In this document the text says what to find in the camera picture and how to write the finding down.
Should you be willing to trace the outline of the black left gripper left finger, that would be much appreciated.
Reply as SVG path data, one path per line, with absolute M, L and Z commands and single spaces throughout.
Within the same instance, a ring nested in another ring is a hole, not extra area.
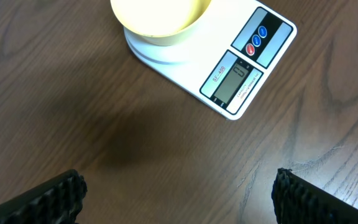
M 75 224 L 86 193 L 84 177 L 68 170 L 0 204 L 0 224 Z

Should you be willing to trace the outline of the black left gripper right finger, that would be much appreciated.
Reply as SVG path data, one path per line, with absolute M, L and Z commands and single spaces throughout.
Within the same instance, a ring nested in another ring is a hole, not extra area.
M 358 209 L 279 168 L 271 198 L 280 224 L 358 224 Z

